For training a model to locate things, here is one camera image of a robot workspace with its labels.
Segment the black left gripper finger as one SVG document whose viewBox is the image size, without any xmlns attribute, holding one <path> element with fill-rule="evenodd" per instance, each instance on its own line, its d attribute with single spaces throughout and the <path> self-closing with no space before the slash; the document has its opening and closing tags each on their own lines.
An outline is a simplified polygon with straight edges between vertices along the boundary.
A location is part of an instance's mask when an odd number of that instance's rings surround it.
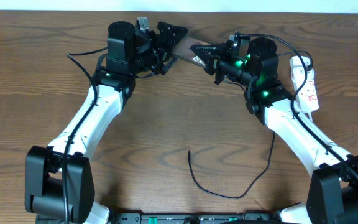
<svg viewBox="0 0 358 224">
<path fill-rule="evenodd" d="M 163 75 L 165 75 L 177 61 L 176 57 L 173 57 L 166 65 L 163 66 Z"/>
<path fill-rule="evenodd" d="M 176 44 L 188 33 L 186 27 L 175 26 L 166 22 L 159 22 L 157 24 L 157 29 L 160 31 L 157 35 L 157 39 L 166 52 L 171 52 Z"/>
</svg>

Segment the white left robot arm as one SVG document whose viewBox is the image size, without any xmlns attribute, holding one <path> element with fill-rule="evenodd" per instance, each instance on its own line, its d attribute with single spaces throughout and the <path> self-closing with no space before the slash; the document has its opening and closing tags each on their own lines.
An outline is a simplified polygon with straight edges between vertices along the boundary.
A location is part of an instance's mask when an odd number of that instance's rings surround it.
<svg viewBox="0 0 358 224">
<path fill-rule="evenodd" d="M 106 46 L 88 73 L 86 99 L 68 126 L 48 146 L 33 146 L 25 158 L 25 209 L 37 223 L 108 223 L 111 211 L 95 199 L 91 159 L 112 120 L 131 97 L 136 81 L 164 75 L 187 28 L 146 18 L 113 22 Z"/>
</svg>

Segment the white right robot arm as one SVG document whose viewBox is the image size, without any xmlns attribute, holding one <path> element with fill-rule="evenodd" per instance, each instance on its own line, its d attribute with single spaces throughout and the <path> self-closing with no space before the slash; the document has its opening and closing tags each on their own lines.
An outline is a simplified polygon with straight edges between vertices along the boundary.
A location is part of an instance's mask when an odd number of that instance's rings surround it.
<svg viewBox="0 0 358 224">
<path fill-rule="evenodd" d="M 284 223 L 358 223 L 358 156 L 330 140 L 277 78 L 276 38 L 247 35 L 247 54 L 238 53 L 240 38 L 215 45 L 193 45 L 215 82 L 228 78 L 245 86 L 249 112 L 279 135 L 300 159 L 311 182 L 306 203 L 279 212 Z"/>
</svg>

